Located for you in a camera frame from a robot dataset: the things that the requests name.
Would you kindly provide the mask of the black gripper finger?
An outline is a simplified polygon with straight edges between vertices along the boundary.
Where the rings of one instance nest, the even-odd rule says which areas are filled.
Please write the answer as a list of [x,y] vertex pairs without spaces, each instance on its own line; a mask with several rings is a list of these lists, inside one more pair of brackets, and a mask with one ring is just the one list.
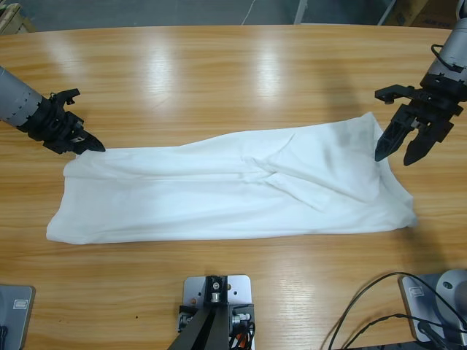
[[413,131],[412,123],[412,117],[392,118],[377,142],[375,161],[379,162],[398,150],[408,133]]
[[86,150],[94,152],[105,152],[104,145],[92,134],[88,133],[84,129],[80,130],[78,134],[77,151],[84,152]]
[[404,155],[404,165],[410,166],[425,157],[436,143],[433,136],[432,127],[419,129],[417,136],[409,142],[406,154]]
[[74,143],[72,152],[83,153],[86,150],[103,152],[104,145],[97,139],[85,139],[84,141]]

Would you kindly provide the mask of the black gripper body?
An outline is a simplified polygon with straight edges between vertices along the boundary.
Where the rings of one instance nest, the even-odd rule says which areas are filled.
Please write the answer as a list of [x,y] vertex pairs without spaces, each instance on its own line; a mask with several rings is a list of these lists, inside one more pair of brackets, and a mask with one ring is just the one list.
[[394,117],[412,117],[413,130],[432,127],[436,142],[441,143],[451,131],[453,116],[458,116],[466,101],[466,84],[462,79],[450,79],[442,74],[426,74],[420,88],[412,86],[393,87],[393,99],[408,98]]
[[27,133],[34,141],[41,141],[44,147],[55,153],[82,154],[85,151],[80,144],[85,140],[83,121],[64,109],[65,104],[73,103],[73,98],[65,98],[64,101],[57,97],[43,98],[35,113],[28,116],[18,130]]

